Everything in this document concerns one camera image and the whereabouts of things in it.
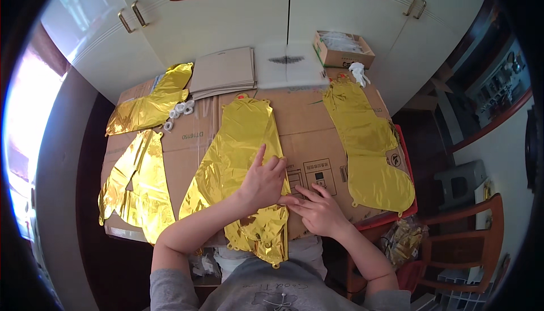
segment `gray t-shirt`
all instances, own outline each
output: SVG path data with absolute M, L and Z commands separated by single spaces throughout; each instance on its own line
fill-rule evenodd
M 304 263 L 284 261 L 279 269 L 258 258 L 237 267 L 199 308 L 193 282 L 179 270 L 151 276 L 151 310 L 410 310 L 410 292 L 380 291 L 358 306 L 328 288 Z

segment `small cardboard box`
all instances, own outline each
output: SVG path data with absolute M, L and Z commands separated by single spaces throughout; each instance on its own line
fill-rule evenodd
M 355 82 L 351 72 L 346 69 L 327 68 L 326 73 L 334 79 L 348 76 Z M 287 174 L 292 189 L 297 184 L 307 188 L 311 183 L 325 186 L 352 223 L 365 223 L 379 218 L 381 214 L 391 213 L 360 205 L 356 208 L 351 206 L 352 198 L 347 183 L 348 161 L 336 128 L 323 104 L 322 89 L 287 88 L 248 90 L 197 100 L 195 113 L 176 119 L 171 132 L 164 132 L 161 139 L 164 167 L 176 219 L 200 161 L 219 130 L 222 117 L 222 109 L 219 107 L 231 103 L 242 92 L 249 97 L 270 100 L 282 151 L 287 157 Z M 376 115 L 390 120 L 376 88 L 369 84 L 364 93 Z M 102 184 L 135 135 L 136 132 L 132 132 L 109 137 L 102 168 Z M 386 157 L 390 165 L 409 174 L 400 146 L 386 152 Z M 105 231 L 117 237 L 145 241 L 141 228 L 125 223 L 115 213 L 105 220 Z M 289 216 L 288 231 L 289 239 L 309 234 L 296 213 Z M 205 246 L 226 246 L 222 232 L 218 232 Z
M 353 62 L 363 63 L 365 69 L 371 67 L 375 55 L 364 41 L 363 37 L 346 34 L 353 37 L 353 39 L 361 46 L 363 53 L 342 52 L 339 50 L 327 49 L 327 46 L 321 38 L 321 34 L 327 32 L 328 31 L 317 31 L 313 40 L 313 48 L 316 50 L 317 56 L 323 67 L 349 68 Z

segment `cabinet door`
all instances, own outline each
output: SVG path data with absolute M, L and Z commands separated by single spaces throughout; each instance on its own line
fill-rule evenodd
M 122 8 L 136 28 L 132 34 L 117 16 Z M 51 0 L 41 22 L 67 60 L 113 103 L 124 90 L 166 69 L 125 0 Z
M 142 31 L 165 64 L 287 40 L 289 0 L 137 0 Z
M 408 17 L 411 0 L 291 0 L 289 42 L 312 42 L 316 30 L 362 36 L 378 66 Z
M 484 0 L 426 0 L 412 10 L 389 55 L 367 72 L 391 116 L 431 78 L 459 43 Z

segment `person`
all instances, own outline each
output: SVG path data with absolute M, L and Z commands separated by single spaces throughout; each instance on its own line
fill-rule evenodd
M 387 258 L 344 217 L 331 195 L 296 186 L 306 199 L 282 196 L 286 159 L 272 157 L 262 165 L 265 145 L 257 152 L 240 189 L 232 196 L 168 226 L 153 250 L 151 310 L 409 310 L 410 292 L 399 290 Z M 274 269 L 257 257 L 246 258 L 199 308 L 187 255 L 224 226 L 271 205 L 286 205 L 302 217 L 308 230 L 338 241 L 368 280 L 364 305 L 337 294 L 323 277 L 302 261 L 289 260 Z

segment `brass handle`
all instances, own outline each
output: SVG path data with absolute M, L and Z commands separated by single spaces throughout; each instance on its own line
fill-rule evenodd
M 129 34 L 132 34 L 136 29 L 131 29 L 131 27 L 128 26 L 128 23 L 127 21 L 125 21 L 125 18 L 123 17 L 123 9 L 119 10 L 119 12 L 117 13 L 117 17 L 119 17 L 119 20 L 121 20 L 121 23 L 123 23 L 123 27 L 125 27 L 125 29 L 127 29 L 127 32 Z
M 410 12 L 412 11 L 412 8 L 413 8 L 413 5 L 414 5 L 415 2 L 416 2 L 416 0 L 412 0 L 412 2 L 410 3 L 410 6 L 408 7 L 408 10 L 406 12 L 403 12 L 403 15 L 405 15 L 405 16 L 410 15 Z
M 132 3 L 131 7 L 132 7 L 132 10 L 134 10 L 134 14 L 136 14 L 136 18 L 138 19 L 138 22 L 140 22 L 141 26 L 142 26 L 143 28 L 145 28 L 145 27 L 147 26 L 148 23 L 146 23 L 146 22 L 144 21 L 144 18 L 143 18 L 143 17 L 141 16 L 141 14 L 140 14 L 140 10 L 138 10 L 138 7 L 136 7 L 136 3 L 137 3 L 137 2 L 138 2 L 138 1 L 134 1 L 134 2 Z
M 423 10 L 425 10 L 425 7 L 427 6 L 427 1 L 426 0 L 421 0 L 421 2 L 423 2 L 423 5 L 419 9 L 419 12 L 418 12 L 417 16 L 413 16 L 413 18 L 415 18 L 417 20 L 421 17 L 421 14 L 423 13 Z

